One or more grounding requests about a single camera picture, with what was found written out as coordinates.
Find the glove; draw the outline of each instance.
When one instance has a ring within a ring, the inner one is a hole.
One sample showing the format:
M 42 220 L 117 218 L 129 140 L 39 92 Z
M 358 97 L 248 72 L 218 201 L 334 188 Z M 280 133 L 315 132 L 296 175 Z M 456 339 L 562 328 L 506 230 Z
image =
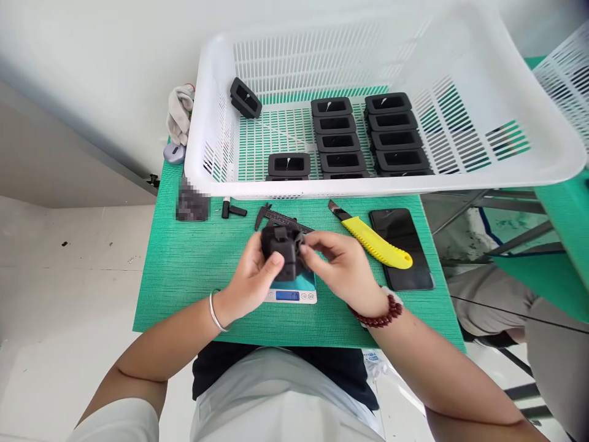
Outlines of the glove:
M 190 116 L 194 105 L 194 86 L 185 84 L 172 90 L 167 99 L 167 131 L 172 143 L 186 146 L 188 130 L 190 130 Z

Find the hand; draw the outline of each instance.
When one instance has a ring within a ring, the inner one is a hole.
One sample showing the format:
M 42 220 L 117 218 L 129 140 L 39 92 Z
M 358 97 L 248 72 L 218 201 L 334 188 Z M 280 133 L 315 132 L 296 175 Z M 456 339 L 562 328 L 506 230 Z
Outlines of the hand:
M 264 259 L 261 237 L 261 232 L 252 235 L 231 282 L 213 296 L 215 315 L 222 327 L 258 308 L 282 270 L 284 257 L 278 252 L 270 255 L 267 261 Z
M 329 262 L 322 260 L 317 250 Z M 314 231 L 301 246 L 307 266 L 325 281 L 331 291 L 366 317 L 387 314 L 388 300 L 374 280 L 362 245 L 351 236 Z

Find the woman's right hand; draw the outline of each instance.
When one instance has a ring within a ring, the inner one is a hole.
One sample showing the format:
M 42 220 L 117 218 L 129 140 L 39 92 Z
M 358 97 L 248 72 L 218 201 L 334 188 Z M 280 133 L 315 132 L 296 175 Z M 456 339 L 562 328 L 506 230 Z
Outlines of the woman's right hand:
M 315 250 L 321 252 L 328 262 Z M 374 280 L 366 253 L 355 238 L 330 231 L 314 231 L 305 236 L 301 253 L 307 266 L 356 312 L 366 317 L 387 314 L 387 296 Z

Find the red bead bracelet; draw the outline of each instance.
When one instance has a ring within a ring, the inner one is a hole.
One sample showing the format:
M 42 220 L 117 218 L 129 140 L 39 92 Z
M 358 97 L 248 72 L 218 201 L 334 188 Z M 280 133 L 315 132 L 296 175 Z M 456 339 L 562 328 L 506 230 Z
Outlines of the red bead bracelet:
M 403 312 L 403 306 L 395 301 L 393 295 L 388 296 L 388 313 L 384 316 L 376 317 L 376 318 L 367 318 L 366 316 L 362 316 L 357 311 L 355 311 L 352 307 L 348 306 L 351 310 L 352 314 L 358 319 L 362 324 L 367 327 L 371 328 L 382 328 L 386 327 L 390 324 L 394 318 L 397 318 Z

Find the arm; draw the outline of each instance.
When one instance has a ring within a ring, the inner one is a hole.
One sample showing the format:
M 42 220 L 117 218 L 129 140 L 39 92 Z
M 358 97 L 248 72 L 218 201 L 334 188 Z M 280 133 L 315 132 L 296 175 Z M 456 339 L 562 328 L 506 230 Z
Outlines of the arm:
M 305 243 L 305 262 L 338 297 L 362 316 L 380 317 L 388 312 L 387 297 L 374 280 L 358 241 L 337 233 L 313 232 Z M 388 326 L 369 331 L 426 406 L 437 440 L 544 440 L 479 367 L 407 309 Z
M 229 286 L 213 296 L 213 309 L 223 328 L 255 310 L 282 269 L 284 258 L 278 253 L 264 263 L 260 237 L 256 233 L 250 238 Z M 219 332 L 210 315 L 208 298 L 154 325 L 115 362 L 78 424 L 103 406 L 124 398 L 148 401 L 159 417 L 168 379 Z

